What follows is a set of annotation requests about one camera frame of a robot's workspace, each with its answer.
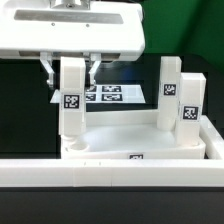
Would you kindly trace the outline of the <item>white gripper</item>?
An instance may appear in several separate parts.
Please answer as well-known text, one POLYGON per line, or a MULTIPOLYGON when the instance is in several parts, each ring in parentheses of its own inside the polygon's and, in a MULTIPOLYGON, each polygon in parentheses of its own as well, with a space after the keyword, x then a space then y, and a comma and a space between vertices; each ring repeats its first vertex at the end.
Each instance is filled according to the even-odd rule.
POLYGON ((145 48, 138 3, 64 0, 0 0, 0 58, 38 59, 50 88, 59 87, 54 59, 88 57, 88 88, 103 61, 135 61, 145 48))

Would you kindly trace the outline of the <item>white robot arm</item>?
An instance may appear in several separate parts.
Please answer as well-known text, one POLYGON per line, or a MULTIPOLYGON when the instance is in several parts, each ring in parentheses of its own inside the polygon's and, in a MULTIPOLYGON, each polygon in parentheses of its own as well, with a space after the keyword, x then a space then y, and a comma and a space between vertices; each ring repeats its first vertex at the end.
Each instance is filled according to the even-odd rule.
POLYGON ((81 57, 85 86, 103 62, 135 61, 144 51, 143 9, 108 0, 0 0, 0 59, 39 60, 54 85, 52 62, 81 57))

